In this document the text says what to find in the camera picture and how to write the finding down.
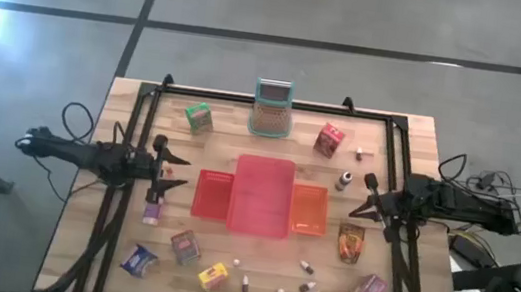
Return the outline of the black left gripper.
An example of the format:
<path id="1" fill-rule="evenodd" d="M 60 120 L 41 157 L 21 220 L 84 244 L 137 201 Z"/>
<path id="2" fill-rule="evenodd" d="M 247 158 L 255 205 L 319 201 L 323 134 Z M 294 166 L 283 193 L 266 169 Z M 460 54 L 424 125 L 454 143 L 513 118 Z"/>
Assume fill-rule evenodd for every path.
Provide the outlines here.
<path id="1" fill-rule="evenodd" d="M 163 151 L 167 148 L 168 138 L 165 135 L 156 135 L 153 140 L 153 151 L 156 156 L 152 156 L 145 148 L 138 148 L 134 153 L 132 160 L 131 177 L 133 179 L 147 180 L 151 182 L 146 192 L 147 203 L 156 204 L 158 198 L 158 185 L 161 178 L 161 170 L 163 163 Z M 188 166 L 190 162 L 181 159 L 166 149 L 165 161 L 171 164 L 179 164 Z M 171 190 L 174 187 L 187 184 L 186 180 L 163 179 L 161 185 L 161 193 Z"/>

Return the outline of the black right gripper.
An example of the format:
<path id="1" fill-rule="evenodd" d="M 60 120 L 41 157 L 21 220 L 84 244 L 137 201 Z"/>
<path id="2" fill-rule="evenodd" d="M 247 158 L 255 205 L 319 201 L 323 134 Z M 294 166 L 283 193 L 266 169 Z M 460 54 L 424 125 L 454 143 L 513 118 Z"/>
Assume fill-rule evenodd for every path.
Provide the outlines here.
<path id="1" fill-rule="evenodd" d="M 351 218 L 373 220 L 380 222 L 383 226 L 383 235 L 388 243 L 392 241 L 403 242 L 405 244 L 410 240 L 405 240 L 400 235 L 400 230 L 406 228 L 404 212 L 399 205 L 400 193 L 388 192 L 379 194 L 378 181 L 374 173 L 367 173 L 364 176 L 365 186 L 370 191 L 370 195 L 365 202 L 349 213 Z"/>

